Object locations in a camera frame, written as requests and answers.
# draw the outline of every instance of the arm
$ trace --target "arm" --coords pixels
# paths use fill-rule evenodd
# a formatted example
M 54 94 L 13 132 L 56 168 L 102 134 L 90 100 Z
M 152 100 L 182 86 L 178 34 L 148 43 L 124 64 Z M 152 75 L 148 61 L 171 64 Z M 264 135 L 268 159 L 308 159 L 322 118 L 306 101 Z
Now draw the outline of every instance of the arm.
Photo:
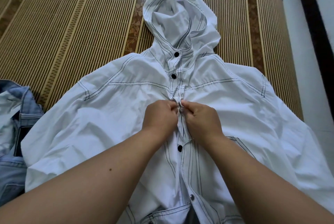
M 0 208 L 2 223 L 116 223 L 153 154 L 177 125 L 177 105 L 148 105 L 142 130 Z
M 334 216 L 226 138 L 215 109 L 182 101 L 190 134 L 210 154 L 245 223 L 334 223 Z

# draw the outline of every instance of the blue denim garment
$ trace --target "blue denim garment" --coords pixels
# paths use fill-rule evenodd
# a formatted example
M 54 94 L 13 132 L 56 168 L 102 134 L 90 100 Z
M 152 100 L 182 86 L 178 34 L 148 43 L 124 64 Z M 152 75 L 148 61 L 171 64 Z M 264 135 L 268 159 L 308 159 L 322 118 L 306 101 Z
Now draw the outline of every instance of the blue denim garment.
M 0 152 L 0 206 L 13 200 L 24 190 L 27 167 L 21 154 L 21 140 L 43 115 L 29 87 L 10 80 L 0 80 L 0 93 L 8 91 L 21 100 L 20 111 L 12 117 L 14 146 L 8 154 Z

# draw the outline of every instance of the person's left arm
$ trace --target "person's left arm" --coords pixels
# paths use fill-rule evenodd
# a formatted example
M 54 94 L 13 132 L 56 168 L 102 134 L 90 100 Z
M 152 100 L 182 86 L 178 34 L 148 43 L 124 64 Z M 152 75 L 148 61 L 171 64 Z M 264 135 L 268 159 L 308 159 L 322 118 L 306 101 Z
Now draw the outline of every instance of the person's left arm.
M 175 102 L 148 105 L 141 131 L 2 206 L 1 222 L 116 223 L 177 121 Z

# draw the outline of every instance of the white fabric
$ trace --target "white fabric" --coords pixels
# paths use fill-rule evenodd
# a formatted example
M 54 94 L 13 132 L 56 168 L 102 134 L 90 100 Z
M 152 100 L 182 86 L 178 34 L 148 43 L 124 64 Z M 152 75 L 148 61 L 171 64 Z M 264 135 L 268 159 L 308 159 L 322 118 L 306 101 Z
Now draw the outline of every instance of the white fabric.
M 0 155 L 8 154 L 14 145 L 12 117 L 20 111 L 21 100 L 8 91 L 0 93 Z
M 143 15 L 152 47 L 83 77 L 22 141 L 26 191 L 138 132 L 148 104 L 185 99 L 215 108 L 225 135 L 334 213 L 334 179 L 314 134 L 257 69 L 214 54 L 220 35 L 210 8 L 202 0 L 147 0 Z M 183 223 L 190 202 L 201 223 L 243 223 L 179 114 L 178 129 L 148 163 L 119 223 Z

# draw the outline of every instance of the brown mat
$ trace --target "brown mat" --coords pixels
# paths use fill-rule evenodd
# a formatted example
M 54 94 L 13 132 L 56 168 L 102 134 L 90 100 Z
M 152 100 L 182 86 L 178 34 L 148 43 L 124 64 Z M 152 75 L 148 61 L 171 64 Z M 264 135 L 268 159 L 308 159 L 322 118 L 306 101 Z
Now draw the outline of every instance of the brown mat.
M 50 109 L 82 76 L 151 46 L 144 2 L 23 0 L 10 23 L 0 25 L 0 78 L 30 85 Z M 257 67 L 302 118 L 282 0 L 204 2 L 218 17 L 216 53 L 226 62 Z

